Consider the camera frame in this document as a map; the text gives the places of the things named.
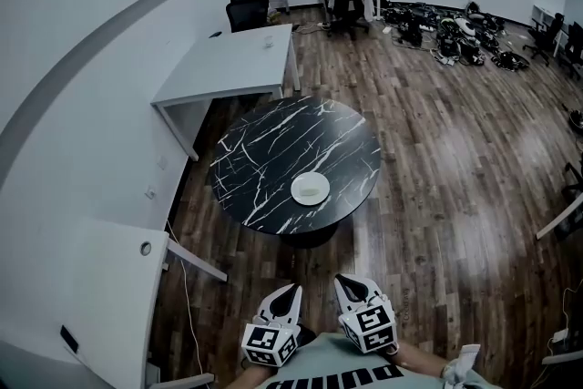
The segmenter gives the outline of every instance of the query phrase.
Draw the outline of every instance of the small object on desk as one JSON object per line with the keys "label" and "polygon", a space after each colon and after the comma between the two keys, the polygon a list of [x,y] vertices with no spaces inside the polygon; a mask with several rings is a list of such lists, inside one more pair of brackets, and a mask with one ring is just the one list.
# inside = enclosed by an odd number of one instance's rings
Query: small object on desk
{"label": "small object on desk", "polygon": [[304,206],[320,204],[330,193],[330,182],[318,172],[305,172],[291,183],[291,195]]}

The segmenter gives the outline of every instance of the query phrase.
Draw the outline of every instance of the power outlet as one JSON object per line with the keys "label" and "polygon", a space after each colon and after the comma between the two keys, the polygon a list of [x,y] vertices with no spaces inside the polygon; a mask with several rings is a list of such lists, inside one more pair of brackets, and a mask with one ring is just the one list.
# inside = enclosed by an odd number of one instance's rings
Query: power outlet
{"label": "power outlet", "polygon": [[160,156],[157,164],[158,167],[160,167],[162,170],[166,170],[166,167],[168,166],[168,160],[164,156]]}
{"label": "power outlet", "polygon": [[148,185],[148,189],[144,192],[144,194],[150,198],[151,200],[154,199],[154,197],[156,196],[156,187],[152,186],[152,185]]}

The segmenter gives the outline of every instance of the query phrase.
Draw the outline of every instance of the desk leg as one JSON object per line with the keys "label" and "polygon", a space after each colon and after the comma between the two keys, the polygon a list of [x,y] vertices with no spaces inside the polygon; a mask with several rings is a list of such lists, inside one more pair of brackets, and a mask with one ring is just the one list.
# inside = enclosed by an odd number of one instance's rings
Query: desk leg
{"label": "desk leg", "polygon": [[573,212],[574,210],[576,210],[581,204],[583,204],[583,194],[579,195],[575,201],[573,201],[571,204],[569,204],[568,207],[563,212],[561,212],[558,216],[556,216],[550,224],[548,224],[543,230],[541,230],[537,234],[537,240],[540,240],[545,235],[547,235],[550,231],[555,229],[555,227],[558,224],[560,224],[563,220],[565,220],[568,217],[568,215],[571,212]]}
{"label": "desk leg", "polygon": [[162,116],[162,118],[164,118],[164,121],[166,122],[166,125],[168,125],[168,128],[170,128],[170,131],[172,132],[172,134],[174,135],[174,137],[179,141],[180,145],[182,146],[182,149],[184,149],[184,151],[189,155],[189,158],[191,158],[195,162],[197,160],[199,160],[199,155],[187,143],[187,140],[182,136],[182,134],[180,133],[179,128],[174,124],[174,121],[172,120],[172,118],[170,118],[170,115],[168,114],[168,112],[166,111],[166,109],[164,108],[164,106],[157,104],[156,105],[156,109],[159,111],[159,113]]}
{"label": "desk leg", "polygon": [[172,251],[175,255],[179,256],[182,260],[189,262],[190,264],[196,266],[197,268],[207,272],[212,277],[219,279],[219,281],[226,282],[227,281],[227,274],[222,271],[219,271],[217,268],[211,266],[206,261],[203,261],[198,256],[192,254],[186,248],[181,245],[178,245],[174,240],[168,239],[168,245],[166,248],[169,251]]}
{"label": "desk leg", "polygon": [[293,89],[302,90],[300,86],[300,76],[298,75],[298,64],[295,61],[295,49],[293,48],[293,39],[290,36],[290,49],[288,50],[288,68],[293,76]]}
{"label": "desk leg", "polygon": [[558,48],[561,45],[561,39],[563,39],[563,32],[562,31],[559,31],[558,32],[558,36],[557,36],[557,47],[555,47],[555,52],[553,54],[553,57],[556,57],[557,56]]}
{"label": "desk leg", "polygon": [[276,87],[275,89],[273,89],[271,96],[273,97],[274,101],[278,99],[283,99],[283,91],[281,91],[281,87]]}
{"label": "desk leg", "polygon": [[324,22],[330,24],[330,17],[328,16],[328,0],[322,0],[322,5],[324,7]]}
{"label": "desk leg", "polygon": [[376,19],[381,19],[381,0],[376,0]]}

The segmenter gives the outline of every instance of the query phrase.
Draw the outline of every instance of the electrical cable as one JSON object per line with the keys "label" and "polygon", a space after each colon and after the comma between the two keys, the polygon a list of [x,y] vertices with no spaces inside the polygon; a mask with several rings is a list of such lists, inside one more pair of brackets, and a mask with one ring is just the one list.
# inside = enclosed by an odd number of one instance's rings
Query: electrical cable
{"label": "electrical cable", "polygon": [[567,322],[566,322],[566,324],[565,324],[565,329],[567,329],[567,333],[566,333],[566,334],[565,334],[565,336],[563,337],[563,343],[565,343],[565,339],[567,339],[567,336],[568,336],[568,314],[567,314],[567,312],[565,311],[565,294],[567,293],[567,291],[569,291],[569,292],[573,292],[573,293],[577,293],[577,292],[578,292],[578,290],[579,290],[579,288],[581,287],[581,284],[583,284],[583,279],[581,279],[581,281],[579,282],[579,285],[577,286],[577,288],[576,288],[575,290],[573,290],[573,289],[570,289],[570,288],[568,288],[568,287],[567,287],[567,288],[566,288],[566,289],[563,291],[563,314],[565,315],[565,318],[567,318]]}
{"label": "electrical cable", "polygon": [[[566,321],[566,323],[565,323],[565,329],[567,329],[567,333],[566,333],[566,334],[565,334],[565,336],[563,337],[563,344],[565,344],[565,339],[567,339],[567,336],[568,336],[568,314],[567,314],[567,312],[565,311],[565,296],[566,296],[566,294],[567,294],[567,291],[569,291],[569,292],[573,292],[573,293],[577,293],[577,292],[578,292],[578,290],[579,290],[579,288],[581,287],[581,284],[583,284],[583,279],[581,279],[581,281],[579,282],[579,284],[578,284],[578,286],[577,286],[577,288],[576,288],[575,290],[573,290],[573,289],[571,289],[571,288],[567,287],[567,288],[566,288],[566,289],[563,291],[563,306],[562,306],[562,309],[563,309],[563,314],[565,315],[565,318],[567,319],[567,321]],[[547,348],[548,348],[548,350],[550,351],[550,356],[553,356],[553,349],[552,349],[552,348],[550,348],[550,346],[549,346],[549,344],[550,344],[550,342],[551,342],[552,340],[553,340],[553,338],[551,337],[551,338],[550,338],[550,339],[548,339],[548,341],[547,341]],[[540,382],[538,381],[538,380],[539,380],[539,379],[540,379],[540,378],[543,376],[543,374],[545,373],[545,371],[547,370],[547,368],[548,368],[548,365],[547,365],[547,366],[545,366],[545,368],[543,369],[543,371],[541,372],[541,374],[538,376],[538,378],[535,380],[535,382],[534,382],[534,383],[532,383],[532,385],[530,386],[530,389],[534,389],[535,387],[538,387],[538,386],[540,386],[542,383],[544,383],[544,382],[545,382],[545,381],[548,379],[548,377],[550,376],[550,372],[547,374],[547,377],[546,377],[545,379],[543,379],[543,380],[542,380],[542,381],[540,381]]]}
{"label": "electrical cable", "polygon": [[293,31],[293,33],[298,35],[311,35],[312,33],[317,33],[318,31],[328,31],[329,27],[318,26],[317,23],[307,23],[305,25],[300,25]]}
{"label": "electrical cable", "polygon": [[[551,337],[547,341],[547,348],[550,351],[550,356],[553,356],[553,349],[551,349],[548,345],[550,344],[550,341],[552,341],[552,340],[553,340],[553,338]],[[547,380],[547,378],[550,376],[550,373],[547,374],[547,377],[545,379],[543,379],[542,381],[539,382],[540,378],[543,377],[543,374],[545,373],[545,371],[547,370],[547,368],[548,368],[548,365],[546,365],[543,368],[543,371],[540,372],[540,374],[538,375],[538,378],[535,380],[535,382],[530,385],[530,389],[534,389],[535,387],[540,386],[542,383],[544,383]]]}
{"label": "electrical cable", "polygon": [[[176,238],[176,235],[174,235],[174,231],[172,230],[172,227],[170,226],[168,219],[166,219],[166,225],[168,225],[168,228],[170,229],[170,233],[172,234],[174,241],[178,245],[180,245],[180,242]],[[196,349],[197,349],[197,362],[199,362],[200,374],[203,374],[202,364],[200,364],[199,341],[197,341],[197,336],[194,334],[194,327],[192,326],[192,314],[190,314],[190,297],[189,297],[189,289],[188,289],[187,283],[186,283],[186,268],[184,267],[184,262],[182,260],[180,260],[180,265],[182,266],[182,271],[184,272],[184,293],[186,295],[187,311],[189,312],[190,331],[192,332],[192,337],[194,338],[194,343],[195,343]]]}

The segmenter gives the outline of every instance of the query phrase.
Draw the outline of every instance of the hand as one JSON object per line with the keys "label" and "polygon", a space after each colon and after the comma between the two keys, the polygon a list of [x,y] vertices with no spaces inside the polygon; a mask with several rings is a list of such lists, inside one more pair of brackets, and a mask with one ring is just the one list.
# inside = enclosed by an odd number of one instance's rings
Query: hand
{"label": "hand", "polygon": [[235,381],[227,386],[227,389],[253,389],[265,383],[277,373],[277,368],[251,364]]}
{"label": "hand", "polygon": [[447,365],[447,360],[437,355],[424,352],[403,340],[399,341],[399,352],[393,356],[387,355],[387,357],[392,363],[406,370],[414,373],[427,374],[435,378],[442,376],[442,372]]}

